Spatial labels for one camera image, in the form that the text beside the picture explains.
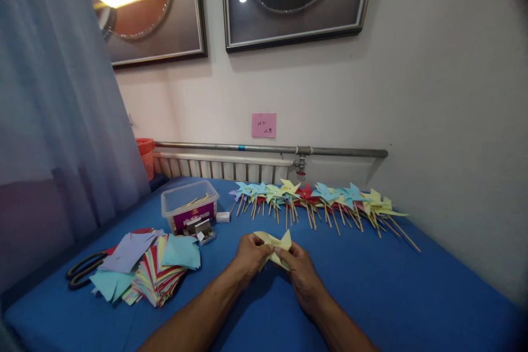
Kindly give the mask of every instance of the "sheer curtain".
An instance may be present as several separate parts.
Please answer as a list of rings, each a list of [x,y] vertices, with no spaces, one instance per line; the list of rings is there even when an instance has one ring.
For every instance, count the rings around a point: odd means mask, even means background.
[[[91,0],[0,0],[0,293],[149,193]]]

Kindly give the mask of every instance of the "white wall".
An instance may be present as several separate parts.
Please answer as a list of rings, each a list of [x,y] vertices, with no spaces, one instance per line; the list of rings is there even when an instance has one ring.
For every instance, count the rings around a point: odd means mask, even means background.
[[[381,166],[312,158],[308,181],[387,194],[518,304],[528,295],[524,0],[370,0],[358,37],[228,56],[206,0],[209,59],[117,74],[136,136],[386,148]],[[251,138],[277,112],[277,138]]]

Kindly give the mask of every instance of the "stack of colored paper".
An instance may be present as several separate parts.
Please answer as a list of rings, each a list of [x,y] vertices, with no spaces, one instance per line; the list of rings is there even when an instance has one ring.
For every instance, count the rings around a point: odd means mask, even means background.
[[[144,296],[154,307],[162,307],[187,270],[200,267],[196,242],[192,236],[159,237],[157,246],[145,252],[124,301],[131,305]]]
[[[90,277],[95,286],[92,293],[100,292],[106,301],[116,302],[130,287],[138,260],[162,234],[162,230],[138,230],[125,235],[115,248],[108,249],[109,256]]]

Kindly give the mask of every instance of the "square paper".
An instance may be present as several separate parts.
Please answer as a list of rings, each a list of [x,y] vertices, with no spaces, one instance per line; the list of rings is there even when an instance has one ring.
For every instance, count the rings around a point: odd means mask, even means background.
[[[277,129],[277,113],[253,113],[251,116],[251,136],[254,138],[274,138]]]

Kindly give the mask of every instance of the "radiator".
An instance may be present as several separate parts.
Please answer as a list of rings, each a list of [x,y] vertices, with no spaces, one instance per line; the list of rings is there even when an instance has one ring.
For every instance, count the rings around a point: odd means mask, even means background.
[[[293,160],[217,156],[191,153],[153,152],[154,171],[169,179],[193,176],[240,182],[282,184]]]

